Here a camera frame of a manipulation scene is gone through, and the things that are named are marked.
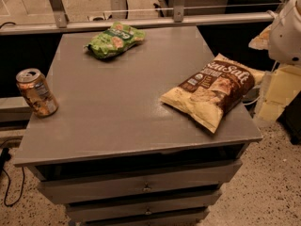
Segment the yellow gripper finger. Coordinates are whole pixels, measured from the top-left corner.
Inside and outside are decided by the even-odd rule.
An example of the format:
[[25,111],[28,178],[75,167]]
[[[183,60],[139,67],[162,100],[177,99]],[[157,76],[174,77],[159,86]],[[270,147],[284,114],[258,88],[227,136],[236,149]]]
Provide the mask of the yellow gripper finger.
[[271,26],[268,25],[263,29],[263,31],[250,41],[248,44],[249,48],[256,50],[267,50],[269,45],[269,34],[271,31]]

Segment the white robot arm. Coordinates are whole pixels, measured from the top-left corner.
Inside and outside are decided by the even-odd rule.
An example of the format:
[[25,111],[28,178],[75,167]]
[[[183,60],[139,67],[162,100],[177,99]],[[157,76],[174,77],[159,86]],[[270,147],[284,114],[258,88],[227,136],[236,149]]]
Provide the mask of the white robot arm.
[[250,41],[249,48],[267,50],[271,59],[301,64],[301,0],[289,0],[274,21]]

